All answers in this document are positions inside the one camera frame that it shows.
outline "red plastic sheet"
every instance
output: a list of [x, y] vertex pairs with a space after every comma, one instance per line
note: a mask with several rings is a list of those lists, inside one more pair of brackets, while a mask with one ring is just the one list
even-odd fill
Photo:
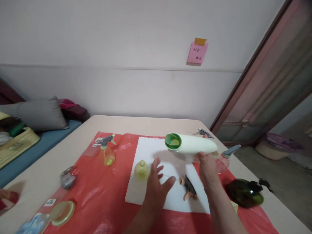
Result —
[[[57, 199], [56, 203], [74, 201], [76, 211], [67, 224], [62, 227], [50, 224], [45, 233], [122, 233], [139, 211], [139, 205], [125, 202], [125, 195], [140, 136], [116, 135], [117, 145], [109, 143], [116, 161], [105, 167], [98, 156], [99, 147], [92, 145], [98, 137], [109, 135], [111, 133], [99, 132], [78, 159], [73, 168], [78, 177], [75, 186], [68, 191], [59, 188], [51, 197]], [[194, 163], [194, 167], [199, 175], [199, 164]], [[226, 185], [234, 176], [228, 171], [220, 179]], [[42, 207], [39, 212], [50, 210], [51, 207]], [[261, 207], [249, 210], [239, 207], [238, 216], [249, 233], [278, 233]], [[214, 233], [214, 230], [208, 214], [163, 210], [151, 233]]]

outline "concrete floor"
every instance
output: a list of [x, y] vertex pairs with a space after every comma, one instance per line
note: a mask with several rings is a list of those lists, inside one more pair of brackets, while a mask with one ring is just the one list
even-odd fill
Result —
[[267, 159], [252, 147], [241, 147], [235, 156], [255, 176], [266, 179], [275, 196], [312, 231], [312, 170], [288, 158]]

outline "right hand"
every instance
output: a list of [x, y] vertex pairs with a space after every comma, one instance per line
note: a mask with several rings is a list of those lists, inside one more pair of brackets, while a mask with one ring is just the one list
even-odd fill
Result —
[[206, 154], [205, 152], [199, 152], [197, 156], [200, 162], [199, 173], [204, 186], [206, 187], [216, 179], [219, 180], [214, 156], [212, 154]]

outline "blue mattress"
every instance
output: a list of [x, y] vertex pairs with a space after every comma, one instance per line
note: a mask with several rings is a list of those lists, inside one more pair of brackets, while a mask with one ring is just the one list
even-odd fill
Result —
[[3, 167], [0, 170], [0, 188], [7, 185], [55, 145], [61, 142], [72, 131], [78, 128], [81, 125], [81, 122], [69, 120], [67, 124], [69, 129], [48, 131], [38, 134], [40, 136], [40, 140], [37, 144]]

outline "yellow plastic bottle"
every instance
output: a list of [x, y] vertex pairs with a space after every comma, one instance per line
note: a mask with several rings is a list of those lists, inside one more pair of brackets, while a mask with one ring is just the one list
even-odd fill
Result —
[[110, 135], [98, 142], [98, 144], [101, 144], [101, 151], [100, 151], [100, 159], [103, 160], [104, 166], [111, 166], [114, 164], [116, 155], [114, 151], [107, 146], [107, 142], [112, 142], [116, 145], [114, 142], [115, 134]]
[[141, 160], [136, 164], [136, 167], [134, 168], [135, 177], [141, 180], [147, 180], [150, 175], [149, 173], [149, 166], [144, 160]]

